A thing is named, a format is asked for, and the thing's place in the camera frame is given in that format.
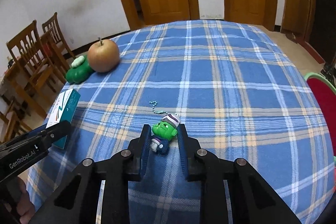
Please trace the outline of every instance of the box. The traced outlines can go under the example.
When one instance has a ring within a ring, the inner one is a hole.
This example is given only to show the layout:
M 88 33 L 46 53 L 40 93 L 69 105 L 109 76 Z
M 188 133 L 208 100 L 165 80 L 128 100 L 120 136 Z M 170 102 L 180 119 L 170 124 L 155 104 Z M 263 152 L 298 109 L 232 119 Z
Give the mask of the box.
M 71 122 L 79 101 L 79 97 L 80 94 L 74 89 L 66 90 L 60 93 L 51 111 L 46 128 L 64 120 Z M 64 149 L 66 140 L 67 136 L 64 136 L 63 138 L 54 142 L 54 145 Z

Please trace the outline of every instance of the green rim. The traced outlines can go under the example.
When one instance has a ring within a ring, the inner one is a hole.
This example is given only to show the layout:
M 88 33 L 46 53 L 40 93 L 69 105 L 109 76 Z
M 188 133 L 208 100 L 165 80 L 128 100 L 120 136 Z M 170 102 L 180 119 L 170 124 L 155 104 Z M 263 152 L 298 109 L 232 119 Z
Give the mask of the green rim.
M 307 81 L 309 78 L 316 78 L 316 79 L 321 80 L 323 83 L 325 83 L 326 85 L 328 85 L 328 87 L 330 87 L 330 89 L 336 95 L 336 88 L 327 79 L 325 79 L 322 75 L 320 75 L 318 73 L 314 73 L 314 72 L 308 72 L 304 76 L 304 79 Z

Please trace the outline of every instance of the blue plaid tablecloth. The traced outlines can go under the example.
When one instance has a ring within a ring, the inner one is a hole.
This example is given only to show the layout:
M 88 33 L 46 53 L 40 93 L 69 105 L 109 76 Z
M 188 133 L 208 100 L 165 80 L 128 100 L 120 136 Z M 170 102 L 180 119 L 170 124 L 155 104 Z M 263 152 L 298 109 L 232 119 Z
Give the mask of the blue plaid tablecloth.
M 177 113 L 188 134 L 218 157 L 247 159 L 302 223 L 313 223 L 335 184 L 327 125 L 288 57 L 258 28 L 225 21 L 182 21 L 113 38 L 121 62 L 94 73 L 81 95 L 65 150 L 50 149 L 28 177 L 39 208 L 84 158 L 127 148 L 156 110 Z M 129 183 L 131 223 L 198 223 L 200 183 L 186 182 L 177 140 L 150 153 L 141 183 Z M 101 199 L 97 223 L 100 222 Z

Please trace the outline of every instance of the apple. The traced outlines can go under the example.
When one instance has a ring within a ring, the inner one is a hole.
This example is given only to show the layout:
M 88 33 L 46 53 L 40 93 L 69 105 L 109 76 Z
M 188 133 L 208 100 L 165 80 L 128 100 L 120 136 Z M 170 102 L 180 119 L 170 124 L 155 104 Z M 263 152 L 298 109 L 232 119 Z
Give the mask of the apple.
M 119 48 L 112 40 L 101 40 L 99 37 L 99 41 L 89 48 L 87 61 L 96 72 L 110 71 L 120 61 Z

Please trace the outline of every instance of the finger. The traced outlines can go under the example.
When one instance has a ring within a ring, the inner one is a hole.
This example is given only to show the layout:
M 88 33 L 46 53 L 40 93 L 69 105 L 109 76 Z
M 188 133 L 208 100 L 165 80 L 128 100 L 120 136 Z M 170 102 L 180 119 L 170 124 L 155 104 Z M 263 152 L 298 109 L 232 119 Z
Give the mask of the finger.
M 34 206 L 29 200 L 29 194 L 25 193 L 21 195 L 20 201 L 16 206 L 16 211 L 20 216 L 23 216 L 32 206 Z
M 8 203 L 4 202 L 3 205 L 5 206 L 5 208 L 7 209 L 7 211 L 11 212 L 12 211 L 12 207 L 11 205 L 9 205 Z
M 19 183 L 19 188 L 20 188 L 21 193 L 23 193 L 23 194 L 26 193 L 27 189 L 26 189 L 25 182 L 22 179 L 20 179 L 19 177 L 17 177 L 17 181 Z
M 26 212 L 23 216 L 20 217 L 21 224 L 28 224 L 33 215 L 35 214 L 35 207 L 33 206 Z

